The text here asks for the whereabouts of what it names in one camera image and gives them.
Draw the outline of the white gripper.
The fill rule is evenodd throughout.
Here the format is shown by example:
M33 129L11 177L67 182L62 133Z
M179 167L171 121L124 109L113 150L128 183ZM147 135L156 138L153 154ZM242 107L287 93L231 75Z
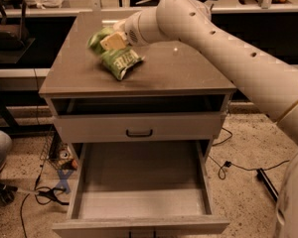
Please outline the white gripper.
M144 46L145 40L140 34L139 20L141 13L137 12L125 20L124 32L115 32L106 36L100 41L101 46L106 50L121 50L127 47L127 40L132 46Z

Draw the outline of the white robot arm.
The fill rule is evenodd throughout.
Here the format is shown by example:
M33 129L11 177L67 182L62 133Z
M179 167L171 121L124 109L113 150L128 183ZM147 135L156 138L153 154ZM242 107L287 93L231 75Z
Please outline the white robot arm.
M197 0L160 0L114 25L101 45L180 41L200 52L298 145L298 69L218 28ZM298 149L279 192L273 238L298 238Z

